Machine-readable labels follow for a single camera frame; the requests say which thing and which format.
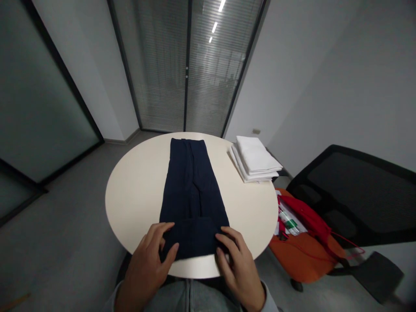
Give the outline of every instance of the navy trousers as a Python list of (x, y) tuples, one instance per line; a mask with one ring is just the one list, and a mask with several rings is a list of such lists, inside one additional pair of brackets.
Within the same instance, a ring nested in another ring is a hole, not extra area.
[(175, 222), (163, 235), (162, 261), (176, 242), (177, 260), (214, 254), (220, 246), (215, 234), (229, 222), (203, 140), (171, 140), (159, 221)]

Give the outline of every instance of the white table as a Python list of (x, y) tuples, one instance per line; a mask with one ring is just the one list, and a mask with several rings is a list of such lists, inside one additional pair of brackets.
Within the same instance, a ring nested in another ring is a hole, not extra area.
[[(230, 226), (242, 233), (253, 258), (257, 258), (276, 227), (278, 206), (273, 184), (244, 184), (227, 153), (232, 143), (202, 133), (156, 136), (118, 162), (105, 193), (107, 217), (118, 240), (133, 253), (151, 224), (159, 222), (171, 138), (205, 141)], [(214, 255), (176, 261), (169, 274), (194, 279), (220, 276)]]

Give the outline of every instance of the floor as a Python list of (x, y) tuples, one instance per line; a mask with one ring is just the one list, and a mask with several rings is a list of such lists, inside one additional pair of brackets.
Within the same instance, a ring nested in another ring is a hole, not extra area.
[[(157, 136), (140, 132), (126, 145), (104, 144), (48, 186), (50, 192), (0, 228), (0, 306), (31, 293), (13, 311), (99, 311), (114, 289), (125, 250), (107, 221), (104, 194), (120, 158)], [(279, 186), (287, 184), (280, 180)], [(326, 276), (293, 290), (266, 250), (261, 278), (285, 312), (405, 311), (379, 305), (352, 277)]]

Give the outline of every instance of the person's left hand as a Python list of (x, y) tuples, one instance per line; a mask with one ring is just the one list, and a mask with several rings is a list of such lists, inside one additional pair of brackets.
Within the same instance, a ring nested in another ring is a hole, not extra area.
[(143, 236), (133, 253), (126, 277), (121, 284), (114, 310), (142, 311), (166, 280), (169, 269), (175, 261), (179, 243), (169, 250), (165, 262), (159, 258), (159, 247), (163, 248), (163, 233), (175, 225), (171, 223), (153, 224)]

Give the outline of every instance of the person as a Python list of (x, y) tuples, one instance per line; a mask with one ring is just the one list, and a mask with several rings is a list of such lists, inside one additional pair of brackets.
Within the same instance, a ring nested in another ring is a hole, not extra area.
[(221, 227), (227, 234), (216, 234), (228, 248), (232, 261), (227, 261), (217, 248), (218, 266), (233, 296), (197, 280), (185, 279), (164, 285), (169, 269), (180, 248), (176, 243), (165, 261), (159, 258), (164, 247), (163, 233), (174, 223), (153, 224), (133, 253), (124, 281), (120, 282), (103, 311), (278, 311), (269, 290), (259, 278), (253, 256), (243, 236), (230, 227)]

